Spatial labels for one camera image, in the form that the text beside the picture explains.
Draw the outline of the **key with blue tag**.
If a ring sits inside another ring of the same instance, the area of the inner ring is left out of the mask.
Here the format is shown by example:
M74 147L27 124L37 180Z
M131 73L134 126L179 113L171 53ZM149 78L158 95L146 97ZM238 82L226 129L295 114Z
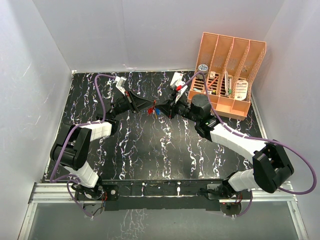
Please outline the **key with blue tag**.
M157 115L159 115L161 113L161 111L159 109L157 109L157 108L155 109L155 112L156 112Z

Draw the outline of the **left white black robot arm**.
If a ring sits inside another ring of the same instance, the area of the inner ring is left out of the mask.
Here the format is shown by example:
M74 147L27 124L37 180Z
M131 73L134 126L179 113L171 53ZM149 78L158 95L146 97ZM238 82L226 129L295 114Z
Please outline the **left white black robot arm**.
M98 184L99 176L87 162L90 143L113 136L118 130L116 116L132 111L138 113L152 108L156 101L126 90L115 102L96 110L95 121L78 125L63 124L50 151L50 159L69 171L71 177L85 187L86 194L93 200L103 195Z

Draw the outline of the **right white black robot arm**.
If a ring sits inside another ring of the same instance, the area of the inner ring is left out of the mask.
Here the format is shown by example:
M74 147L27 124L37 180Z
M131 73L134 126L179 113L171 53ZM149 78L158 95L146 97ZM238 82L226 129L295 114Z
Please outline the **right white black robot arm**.
M155 107L170 119L179 115L193 121L202 138L223 145L251 161L251 169L233 172L220 185L207 190L212 195L233 199L241 191L253 188L272 194L294 173L281 145L248 139L234 129L228 131L212 114L211 104L203 94L194 95L190 104L168 99Z

